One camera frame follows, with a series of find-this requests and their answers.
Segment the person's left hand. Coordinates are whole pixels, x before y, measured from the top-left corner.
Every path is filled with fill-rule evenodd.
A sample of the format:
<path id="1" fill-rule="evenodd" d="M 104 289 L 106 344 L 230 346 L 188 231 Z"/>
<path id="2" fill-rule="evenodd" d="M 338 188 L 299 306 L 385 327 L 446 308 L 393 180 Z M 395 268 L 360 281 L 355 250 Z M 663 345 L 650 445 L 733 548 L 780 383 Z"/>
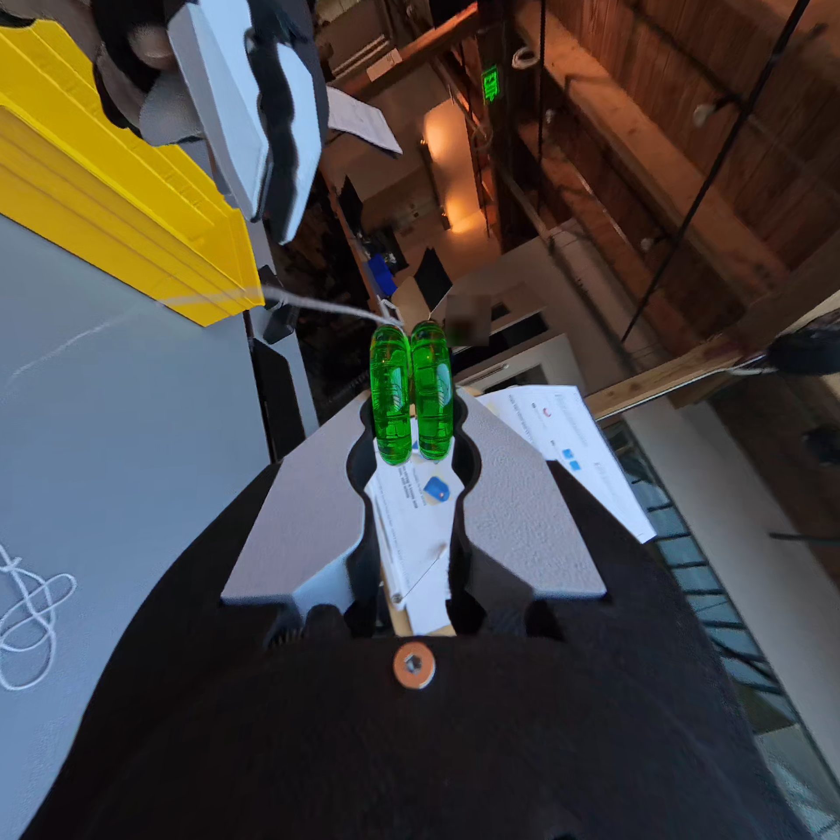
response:
<path id="1" fill-rule="evenodd" d="M 175 56 L 165 27 L 142 24 L 105 38 L 93 61 L 93 80 L 105 117 L 118 129 L 140 136 L 140 112 Z"/>

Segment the green transparent yoyo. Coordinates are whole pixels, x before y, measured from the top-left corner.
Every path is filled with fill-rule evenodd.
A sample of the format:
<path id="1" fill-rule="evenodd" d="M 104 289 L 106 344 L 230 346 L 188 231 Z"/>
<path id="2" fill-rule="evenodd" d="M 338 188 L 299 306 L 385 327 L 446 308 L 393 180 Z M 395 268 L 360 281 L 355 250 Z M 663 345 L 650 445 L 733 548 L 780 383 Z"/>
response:
<path id="1" fill-rule="evenodd" d="M 390 466 L 420 456 L 445 459 L 455 433 L 455 387 L 443 327 L 434 320 L 410 335 L 391 324 L 379 326 L 370 347 L 374 438 Z"/>

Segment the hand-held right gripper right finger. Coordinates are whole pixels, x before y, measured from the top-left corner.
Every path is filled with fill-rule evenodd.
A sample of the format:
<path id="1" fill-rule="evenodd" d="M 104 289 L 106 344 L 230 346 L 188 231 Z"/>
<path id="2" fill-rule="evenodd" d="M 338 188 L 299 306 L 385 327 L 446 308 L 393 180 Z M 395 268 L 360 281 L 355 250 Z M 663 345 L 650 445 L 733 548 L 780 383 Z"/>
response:
<path id="1" fill-rule="evenodd" d="M 457 391 L 451 466 L 455 499 L 446 601 L 453 634 L 490 615 L 523 618 L 536 602 L 606 593 L 561 489 L 540 452 L 478 398 Z"/>

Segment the wooden post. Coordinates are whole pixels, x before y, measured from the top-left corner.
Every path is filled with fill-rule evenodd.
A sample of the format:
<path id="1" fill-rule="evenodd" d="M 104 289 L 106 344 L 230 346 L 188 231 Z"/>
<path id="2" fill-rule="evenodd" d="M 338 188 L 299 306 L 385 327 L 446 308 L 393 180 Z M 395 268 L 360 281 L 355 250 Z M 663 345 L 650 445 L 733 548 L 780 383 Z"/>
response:
<path id="1" fill-rule="evenodd" d="M 472 36 L 478 30 L 479 23 L 478 3 L 474 2 L 445 23 L 428 30 L 404 48 L 397 50 L 400 59 L 377 78 L 371 79 L 364 70 L 354 76 L 342 77 L 330 86 L 352 98 L 367 102 Z"/>

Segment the yellow plastic bin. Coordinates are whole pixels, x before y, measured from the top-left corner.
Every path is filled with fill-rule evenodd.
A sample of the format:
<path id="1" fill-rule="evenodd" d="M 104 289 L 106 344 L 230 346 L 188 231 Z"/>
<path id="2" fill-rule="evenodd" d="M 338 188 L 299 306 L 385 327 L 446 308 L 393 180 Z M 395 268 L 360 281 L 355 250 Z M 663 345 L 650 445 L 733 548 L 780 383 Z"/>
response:
<path id="1" fill-rule="evenodd" d="M 203 327 L 264 303 L 241 213 L 183 150 L 106 118 L 55 23 L 2 28 L 1 210 Z"/>

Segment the printed instruction sheet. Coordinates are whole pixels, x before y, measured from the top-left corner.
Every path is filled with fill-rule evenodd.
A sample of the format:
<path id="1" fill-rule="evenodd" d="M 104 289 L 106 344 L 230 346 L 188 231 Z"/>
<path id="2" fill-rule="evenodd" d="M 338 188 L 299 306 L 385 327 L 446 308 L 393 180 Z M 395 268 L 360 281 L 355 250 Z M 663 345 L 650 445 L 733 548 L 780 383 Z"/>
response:
<path id="1" fill-rule="evenodd" d="M 618 524 L 637 543 L 655 531 L 631 491 L 602 431 L 569 385 L 518 385 L 479 395 L 478 401 L 535 447 L 549 467 L 559 467 L 585 489 L 606 512 L 607 524 Z M 435 635 L 451 627 L 448 557 L 444 557 L 407 597 L 402 609 L 391 593 L 399 586 L 397 569 L 410 571 L 440 543 L 450 545 L 455 499 L 463 485 L 452 468 L 452 445 L 444 460 L 420 456 L 417 443 L 402 465 L 384 462 L 375 446 L 376 471 L 365 491 L 371 499 L 380 543 L 390 608 L 402 617 L 400 635 Z M 408 632 L 402 623 L 409 626 Z"/>

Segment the white paper notice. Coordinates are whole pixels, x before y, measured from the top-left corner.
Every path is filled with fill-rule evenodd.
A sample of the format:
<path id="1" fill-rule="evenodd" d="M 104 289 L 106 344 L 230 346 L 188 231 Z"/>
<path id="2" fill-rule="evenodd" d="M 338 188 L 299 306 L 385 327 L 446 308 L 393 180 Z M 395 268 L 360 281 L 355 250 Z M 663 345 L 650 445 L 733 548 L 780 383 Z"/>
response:
<path id="1" fill-rule="evenodd" d="M 352 135 L 390 156 L 403 154 L 381 110 L 335 87 L 327 87 L 327 95 L 330 131 Z"/>

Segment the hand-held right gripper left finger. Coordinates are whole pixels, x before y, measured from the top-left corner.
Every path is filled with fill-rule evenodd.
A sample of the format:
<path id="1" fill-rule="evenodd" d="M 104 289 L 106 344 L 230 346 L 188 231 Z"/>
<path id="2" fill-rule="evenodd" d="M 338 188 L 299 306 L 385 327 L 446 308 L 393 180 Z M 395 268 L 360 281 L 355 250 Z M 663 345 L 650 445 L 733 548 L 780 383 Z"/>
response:
<path id="1" fill-rule="evenodd" d="M 227 606 L 282 604 L 300 619 L 376 601 L 379 543 L 365 488 L 376 470 L 371 399 L 356 396 L 280 464 L 222 590 Z"/>

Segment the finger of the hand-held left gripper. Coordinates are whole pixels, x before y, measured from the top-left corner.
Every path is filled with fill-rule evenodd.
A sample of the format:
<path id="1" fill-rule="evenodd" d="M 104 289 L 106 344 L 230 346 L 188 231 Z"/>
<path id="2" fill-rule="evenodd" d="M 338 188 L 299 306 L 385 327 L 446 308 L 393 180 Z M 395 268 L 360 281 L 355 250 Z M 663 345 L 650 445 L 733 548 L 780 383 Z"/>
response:
<path id="1" fill-rule="evenodd" d="M 270 151 L 249 63 L 249 3 L 186 2 L 167 32 L 217 167 L 253 222 L 261 214 Z"/>
<path id="2" fill-rule="evenodd" d="M 269 146 L 260 209 L 271 237 L 286 245 L 297 234 L 319 168 L 327 84 L 309 2 L 254 1 L 251 23 L 251 71 Z"/>

